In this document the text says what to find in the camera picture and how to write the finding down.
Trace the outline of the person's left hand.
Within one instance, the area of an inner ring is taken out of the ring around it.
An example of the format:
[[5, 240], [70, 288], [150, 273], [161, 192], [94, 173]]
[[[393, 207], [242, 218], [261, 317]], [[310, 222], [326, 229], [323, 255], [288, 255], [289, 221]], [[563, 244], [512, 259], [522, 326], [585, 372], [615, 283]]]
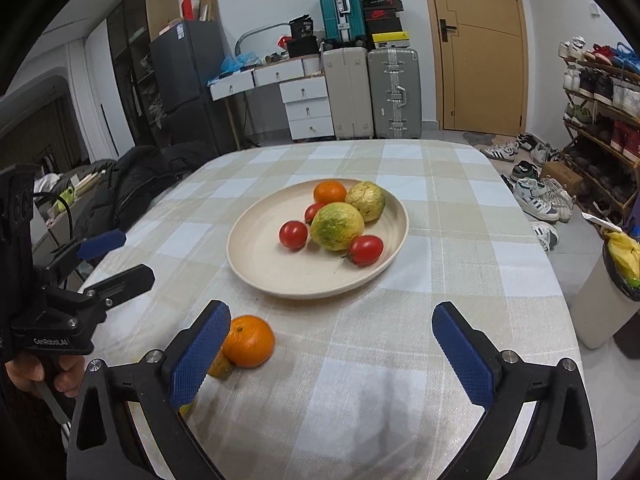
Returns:
[[53, 388], [66, 398], [76, 398], [85, 373], [83, 356], [58, 356], [58, 364], [47, 372], [42, 363], [32, 354], [21, 353], [4, 364], [9, 380], [21, 391], [39, 396], [37, 385], [47, 378], [53, 380]]

